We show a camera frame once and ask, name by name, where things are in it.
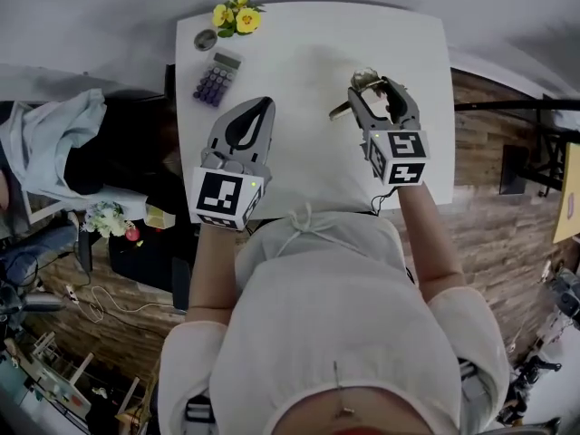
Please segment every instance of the green leaf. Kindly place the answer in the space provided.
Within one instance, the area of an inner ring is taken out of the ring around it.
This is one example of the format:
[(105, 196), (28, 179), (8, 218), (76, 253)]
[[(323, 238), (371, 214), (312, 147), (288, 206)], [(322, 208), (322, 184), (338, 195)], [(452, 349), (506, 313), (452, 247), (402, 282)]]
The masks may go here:
[(234, 30), (231, 28), (224, 29), (223, 31), (219, 31), (217, 33), (218, 37), (231, 37), (232, 35), (234, 35)]

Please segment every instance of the desk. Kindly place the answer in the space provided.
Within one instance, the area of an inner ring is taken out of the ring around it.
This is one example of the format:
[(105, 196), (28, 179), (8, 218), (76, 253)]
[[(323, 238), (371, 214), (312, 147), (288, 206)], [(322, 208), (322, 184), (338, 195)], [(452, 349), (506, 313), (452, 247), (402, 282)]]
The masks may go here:
[[(346, 101), (356, 69), (371, 66), (404, 84), (429, 134), (431, 162), (425, 180), (437, 204), (450, 203), (455, 167), (455, 121), (450, 61), (439, 19), (383, 6), (338, 2), (266, 5), (254, 34), (220, 39), (218, 47), (244, 59), (220, 107), (192, 93), (208, 53), (194, 48), (211, 14), (178, 22), (176, 100), (181, 164), (188, 198), (193, 167), (216, 119), (240, 102), (269, 96), (276, 116), (265, 197), (252, 218), (281, 218), (310, 201), (313, 210), (365, 211), (388, 187), (363, 158), (362, 134), (352, 114), (330, 122)], [(396, 197), (383, 208), (396, 208)]]
[(580, 234), (580, 145), (568, 143), (565, 149), (564, 186), (560, 211), (554, 229), (554, 243)]

